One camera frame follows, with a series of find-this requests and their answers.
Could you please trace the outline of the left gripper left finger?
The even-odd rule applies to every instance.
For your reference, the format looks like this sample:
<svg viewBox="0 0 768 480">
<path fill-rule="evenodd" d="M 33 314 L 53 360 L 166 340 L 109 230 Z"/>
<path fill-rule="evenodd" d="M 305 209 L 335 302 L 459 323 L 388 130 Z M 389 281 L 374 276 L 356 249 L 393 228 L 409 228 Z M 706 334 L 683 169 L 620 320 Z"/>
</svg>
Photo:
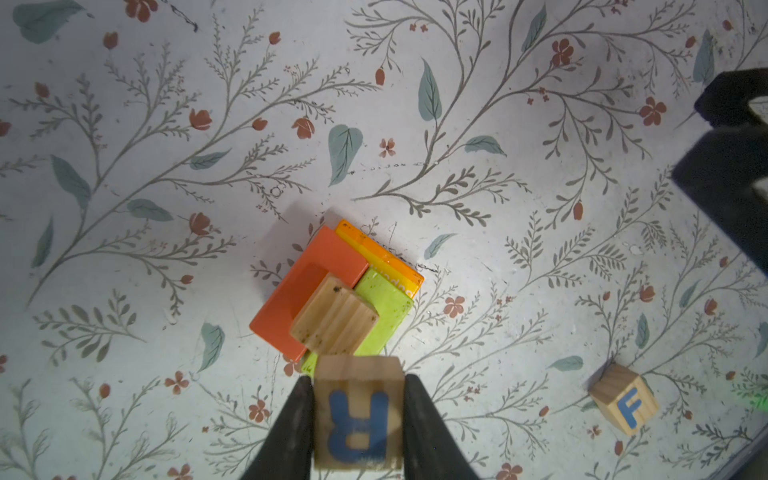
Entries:
<svg viewBox="0 0 768 480">
<path fill-rule="evenodd" d="M 241 479 L 309 479 L 314 445 L 314 410 L 312 380 L 301 376 Z"/>
</svg>

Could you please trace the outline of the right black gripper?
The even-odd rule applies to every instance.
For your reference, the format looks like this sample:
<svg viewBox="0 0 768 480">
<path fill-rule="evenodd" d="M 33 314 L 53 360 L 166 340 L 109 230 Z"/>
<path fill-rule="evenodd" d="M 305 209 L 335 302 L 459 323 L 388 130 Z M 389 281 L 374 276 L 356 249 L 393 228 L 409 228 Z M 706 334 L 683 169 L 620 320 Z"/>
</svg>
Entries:
<svg viewBox="0 0 768 480">
<path fill-rule="evenodd" d="M 672 180 L 739 249 L 767 271 L 767 122 L 749 102 L 767 95 L 767 70 L 723 72 L 705 88 L 695 111 L 712 129 L 686 153 Z"/>
</svg>

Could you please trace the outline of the letter R wood cube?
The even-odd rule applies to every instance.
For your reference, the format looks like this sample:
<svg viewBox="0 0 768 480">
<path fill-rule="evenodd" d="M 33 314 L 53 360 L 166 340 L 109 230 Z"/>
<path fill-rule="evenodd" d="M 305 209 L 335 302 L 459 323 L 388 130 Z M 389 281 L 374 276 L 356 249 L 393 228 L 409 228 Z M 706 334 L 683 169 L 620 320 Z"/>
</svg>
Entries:
<svg viewBox="0 0 768 480">
<path fill-rule="evenodd" d="M 405 374 L 393 356 L 325 355 L 314 373 L 319 470 L 399 470 Z"/>
</svg>

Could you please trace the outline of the orange yellow wood block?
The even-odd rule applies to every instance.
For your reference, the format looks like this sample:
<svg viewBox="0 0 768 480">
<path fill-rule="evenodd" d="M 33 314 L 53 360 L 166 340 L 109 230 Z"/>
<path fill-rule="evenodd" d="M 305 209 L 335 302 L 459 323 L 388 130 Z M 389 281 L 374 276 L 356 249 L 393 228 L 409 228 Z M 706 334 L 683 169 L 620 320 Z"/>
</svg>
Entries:
<svg viewBox="0 0 768 480">
<path fill-rule="evenodd" d="M 405 261 L 381 246 L 347 220 L 342 220 L 335 233 L 360 253 L 390 283 L 414 299 L 424 283 L 424 277 Z"/>
</svg>

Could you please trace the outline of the red orange wood block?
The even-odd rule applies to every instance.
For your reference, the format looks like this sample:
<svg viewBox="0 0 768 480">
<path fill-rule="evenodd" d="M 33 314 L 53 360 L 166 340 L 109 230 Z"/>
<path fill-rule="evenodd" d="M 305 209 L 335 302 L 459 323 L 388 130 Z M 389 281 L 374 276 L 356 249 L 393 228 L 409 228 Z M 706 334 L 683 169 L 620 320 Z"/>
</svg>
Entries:
<svg viewBox="0 0 768 480">
<path fill-rule="evenodd" d="M 353 287 L 368 261 L 332 229 L 322 227 L 250 323 L 250 329 L 282 355 L 300 360 L 306 347 L 290 335 L 296 315 L 331 273 Z"/>
</svg>

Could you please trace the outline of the letter F wood cube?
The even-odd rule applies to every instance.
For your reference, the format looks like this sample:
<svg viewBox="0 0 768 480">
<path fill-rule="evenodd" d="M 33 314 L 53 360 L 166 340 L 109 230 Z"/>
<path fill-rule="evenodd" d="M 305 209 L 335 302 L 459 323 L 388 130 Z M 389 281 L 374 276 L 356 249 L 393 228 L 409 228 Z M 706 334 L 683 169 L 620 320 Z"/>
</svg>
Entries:
<svg viewBox="0 0 768 480">
<path fill-rule="evenodd" d="M 628 436 L 636 435 L 659 411 L 659 404 L 640 374 L 616 363 L 588 390 L 604 417 Z"/>
</svg>

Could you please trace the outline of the green wood block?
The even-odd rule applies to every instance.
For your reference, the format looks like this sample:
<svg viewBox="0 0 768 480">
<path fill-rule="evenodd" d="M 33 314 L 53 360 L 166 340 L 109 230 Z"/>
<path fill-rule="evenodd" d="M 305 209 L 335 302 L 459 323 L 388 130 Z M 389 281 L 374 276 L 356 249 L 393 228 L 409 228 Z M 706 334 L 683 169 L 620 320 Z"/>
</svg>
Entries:
<svg viewBox="0 0 768 480">
<path fill-rule="evenodd" d="M 378 355 L 411 311 L 413 300 L 373 268 L 368 269 L 351 289 L 369 302 L 379 315 L 376 326 L 352 355 Z M 308 349 L 307 351 L 302 363 L 302 372 L 313 375 L 317 360 L 323 355 L 318 356 Z"/>
</svg>

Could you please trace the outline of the small natural wood cube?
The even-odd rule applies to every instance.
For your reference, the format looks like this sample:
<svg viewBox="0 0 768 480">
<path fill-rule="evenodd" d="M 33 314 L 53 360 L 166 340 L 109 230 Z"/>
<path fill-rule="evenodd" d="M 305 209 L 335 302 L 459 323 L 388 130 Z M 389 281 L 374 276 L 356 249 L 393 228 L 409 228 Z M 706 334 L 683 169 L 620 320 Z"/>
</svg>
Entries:
<svg viewBox="0 0 768 480">
<path fill-rule="evenodd" d="M 375 308 L 328 273 L 296 315 L 289 333 L 316 355 L 352 355 L 379 320 Z"/>
</svg>

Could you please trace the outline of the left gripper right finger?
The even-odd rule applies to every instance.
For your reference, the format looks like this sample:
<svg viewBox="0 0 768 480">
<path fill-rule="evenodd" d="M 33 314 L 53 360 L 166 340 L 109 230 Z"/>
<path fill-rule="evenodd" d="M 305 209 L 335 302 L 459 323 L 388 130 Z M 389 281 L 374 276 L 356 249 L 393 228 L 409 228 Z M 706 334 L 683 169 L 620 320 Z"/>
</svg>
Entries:
<svg viewBox="0 0 768 480">
<path fill-rule="evenodd" d="M 407 480 L 479 479 L 415 374 L 405 376 L 403 455 Z"/>
</svg>

